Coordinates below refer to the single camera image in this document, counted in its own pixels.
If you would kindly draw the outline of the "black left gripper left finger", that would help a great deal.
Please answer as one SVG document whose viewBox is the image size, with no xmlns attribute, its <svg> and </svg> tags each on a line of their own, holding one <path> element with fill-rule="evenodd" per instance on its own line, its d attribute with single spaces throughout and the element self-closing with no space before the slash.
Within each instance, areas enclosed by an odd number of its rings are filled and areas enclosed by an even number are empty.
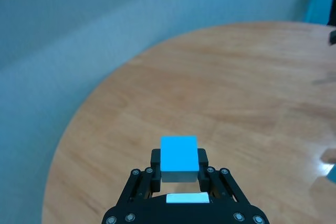
<svg viewBox="0 0 336 224">
<path fill-rule="evenodd" d="M 153 149 L 151 152 L 150 166 L 141 171 L 133 169 L 124 189 L 121 193 L 121 201 L 137 201 L 149 199 L 153 193 L 160 192 L 161 171 L 160 171 L 161 150 Z"/>
</svg>

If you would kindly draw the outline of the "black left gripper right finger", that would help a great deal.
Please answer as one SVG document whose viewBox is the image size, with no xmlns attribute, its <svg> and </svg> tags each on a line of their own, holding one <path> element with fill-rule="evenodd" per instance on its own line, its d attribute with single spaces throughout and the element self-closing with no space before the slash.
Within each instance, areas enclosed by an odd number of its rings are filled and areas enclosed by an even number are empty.
<svg viewBox="0 0 336 224">
<path fill-rule="evenodd" d="M 208 193 L 212 198 L 249 203 L 228 168 L 216 170 L 213 166 L 209 166 L 206 150 L 203 148 L 199 148 L 197 153 L 199 163 L 197 179 L 201 192 Z"/>
</svg>

